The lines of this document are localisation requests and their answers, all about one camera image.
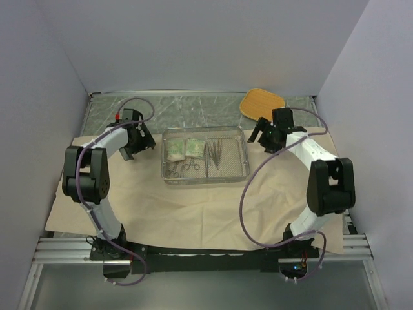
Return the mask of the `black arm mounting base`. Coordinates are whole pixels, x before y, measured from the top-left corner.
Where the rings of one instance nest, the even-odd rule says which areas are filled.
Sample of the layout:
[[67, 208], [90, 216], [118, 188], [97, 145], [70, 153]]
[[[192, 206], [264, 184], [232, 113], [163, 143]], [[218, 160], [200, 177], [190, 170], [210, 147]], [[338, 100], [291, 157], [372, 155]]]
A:
[[277, 273], [282, 259], [291, 259], [300, 265], [305, 264], [308, 258], [319, 258], [319, 251], [308, 240], [301, 245], [292, 242], [274, 249], [253, 251], [175, 249], [126, 243], [129, 251], [146, 262], [143, 265], [136, 257], [99, 238], [94, 238], [89, 244], [92, 246], [89, 259], [104, 262], [103, 274], [109, 278], [125, 278], [129, 273], [142, 274], [144, 270], [149, 273], [251, 270]]

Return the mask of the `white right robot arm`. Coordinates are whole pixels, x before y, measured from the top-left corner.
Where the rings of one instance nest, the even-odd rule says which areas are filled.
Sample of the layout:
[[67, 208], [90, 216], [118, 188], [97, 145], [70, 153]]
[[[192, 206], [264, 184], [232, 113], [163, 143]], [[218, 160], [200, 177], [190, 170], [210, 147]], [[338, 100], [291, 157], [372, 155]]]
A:
[[354, 168], [349, 158], [339, 158], [319, 145], [316, 133], [294, 124], [291, 108], [272, 111], [272, 119], [260, 117], [248, 142], [257, 141], [273, 158], [289, 152], [308, 169], [307, 205], [287, 225], [281, 242], [289, 257], [297, 257], [335, 214], [342, 214], [356, 202]]

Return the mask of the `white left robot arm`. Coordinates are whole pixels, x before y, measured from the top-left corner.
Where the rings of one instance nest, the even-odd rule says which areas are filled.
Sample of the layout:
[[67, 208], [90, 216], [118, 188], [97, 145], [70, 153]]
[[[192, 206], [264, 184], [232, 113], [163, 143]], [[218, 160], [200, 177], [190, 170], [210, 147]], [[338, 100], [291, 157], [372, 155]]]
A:
[[82, 146], [65, 150], [62, 190], [65, 196], [80, 204], [96, 229], [98, 243], [113, 259], [121, 259], [128, 252], [123, 224], [116, 218], [108, 193], [110, 173], [108, 160], [116, 152], [125, 161], [156, 145], [145, 125], [142, 113], [124, 109], [97, 138]]

